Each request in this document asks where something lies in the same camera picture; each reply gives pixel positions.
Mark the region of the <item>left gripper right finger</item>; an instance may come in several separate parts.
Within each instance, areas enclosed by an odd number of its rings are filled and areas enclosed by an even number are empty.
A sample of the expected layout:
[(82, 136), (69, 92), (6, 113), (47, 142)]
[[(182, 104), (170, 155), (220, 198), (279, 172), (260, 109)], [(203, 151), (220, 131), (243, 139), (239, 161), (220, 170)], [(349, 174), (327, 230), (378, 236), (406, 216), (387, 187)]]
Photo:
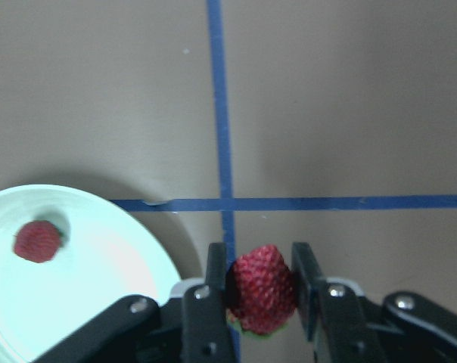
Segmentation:
[(294, 242), (291, 271), (297, 310), (314, 362), (386, 362), (378, 334), (369, 324), (363, 296), (341, 278), (326, 277), (310, 245)]

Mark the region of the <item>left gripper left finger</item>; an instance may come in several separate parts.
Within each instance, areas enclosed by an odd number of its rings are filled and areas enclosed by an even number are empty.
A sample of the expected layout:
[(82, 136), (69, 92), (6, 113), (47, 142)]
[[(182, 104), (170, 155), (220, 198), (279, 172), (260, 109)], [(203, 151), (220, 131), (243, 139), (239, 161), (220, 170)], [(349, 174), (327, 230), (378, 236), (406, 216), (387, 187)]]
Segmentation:
[(225, 307), (226, 247), (211, 243), (203, 283), (182, 297), (182, 362), (236, 362)]

